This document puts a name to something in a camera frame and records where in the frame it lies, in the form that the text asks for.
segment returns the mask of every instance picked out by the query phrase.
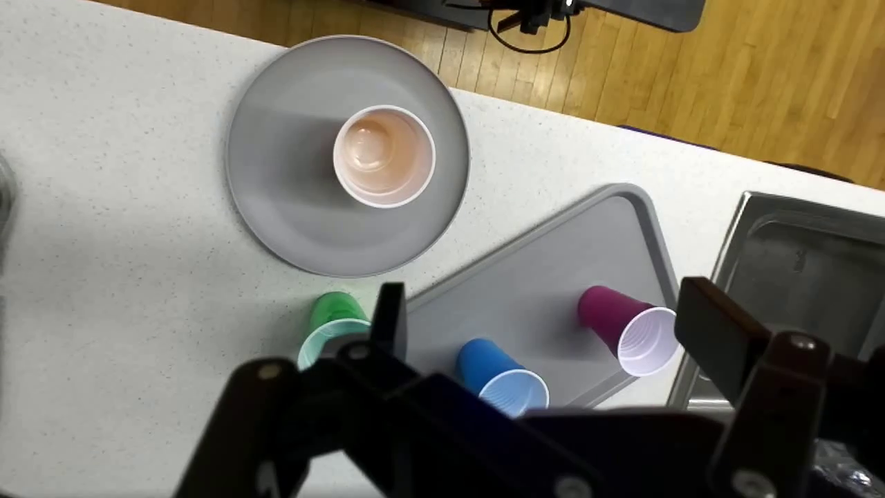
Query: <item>wooden floor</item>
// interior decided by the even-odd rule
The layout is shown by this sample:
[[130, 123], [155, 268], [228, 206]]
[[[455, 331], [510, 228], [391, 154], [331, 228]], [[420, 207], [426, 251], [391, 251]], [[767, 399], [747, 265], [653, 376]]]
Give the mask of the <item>wooden floor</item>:
[[[390, 38], [448, 87], [640, 128], [885, 188], [885, 0], [708, 0], [693, 34], [585, 12], [553, 56], [517, 56], [362, 0], [108, 0], [189, 26], [295, 45]], [[542, 46], [560, 37], [508, 37]]]

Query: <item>table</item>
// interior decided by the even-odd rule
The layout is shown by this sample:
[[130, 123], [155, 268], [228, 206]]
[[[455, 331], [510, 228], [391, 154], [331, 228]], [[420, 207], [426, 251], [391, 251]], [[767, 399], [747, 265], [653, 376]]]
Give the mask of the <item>table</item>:
[[[225, 374], [286, 354], [311, 295], [418, 294], [606, 183], [640, 185], [678, 277], [711, 275], [744, 192], [885, 214], [885, 194], [454, 91], [473, 174], [415, 264], [324, 279], [270, 257], [221, 176], [231, 109], [279, 46], [83, 0], [0, 6], [0, 154], [18, 211], [0, 275], [0, 490], [167, 496]], [[673, 366], [606, 406], [660, 405]], [[355, 490], [328, 459], [311, 490]]]

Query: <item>paper cup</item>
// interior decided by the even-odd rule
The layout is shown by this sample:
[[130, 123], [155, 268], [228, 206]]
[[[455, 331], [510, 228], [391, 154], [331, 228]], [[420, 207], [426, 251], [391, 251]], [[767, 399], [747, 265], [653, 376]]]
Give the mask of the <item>paper cup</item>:
[[295, 352], [297, 372], [321, 360], [326, 345], [339, 349], [346, 337], [364, 337], [366, 319], [350, 294], [324, 294], [310, 306], [306, 334]]
[[629, 376], [653, 376], [678, 352], [673, 312], [636, 301], [614, 287], [585, 287], [577, 322], [590, 326]]
[[427, 128], [397, 105], [355, 111], [335, 135], [335, 176], [355, 203], [391, 211], [415, 203], [433, 176]]
[[466, 341], [458, 349], [455, 376], [469, 392], [508, 417], [550, 406], [550, 389], [543, 378], [523, 367], [485, 337]]

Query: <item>green cup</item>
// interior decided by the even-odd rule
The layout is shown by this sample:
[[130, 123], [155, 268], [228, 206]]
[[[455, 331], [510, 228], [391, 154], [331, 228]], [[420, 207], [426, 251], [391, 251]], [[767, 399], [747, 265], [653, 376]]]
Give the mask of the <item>green cup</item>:
[[311, 301], [306, 319], [306, 334], [297, 345], [297, 372], [311, 367], [326, 352], [326, 345], [343, 345], [343, 337], [366, 334], [366, 319], [350, 294], [324, 294]]

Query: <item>sink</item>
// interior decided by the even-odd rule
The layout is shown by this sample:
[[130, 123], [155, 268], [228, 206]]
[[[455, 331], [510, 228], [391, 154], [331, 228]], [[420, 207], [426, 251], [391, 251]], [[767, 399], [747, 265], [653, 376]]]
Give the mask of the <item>sink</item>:
[[[885, 344], [885, 218], [744, 194], [714, 283], [772, 331], [805, 331], [842, 356], [868, 360]], [[668, 406], [729, 414], [689, 356]]]

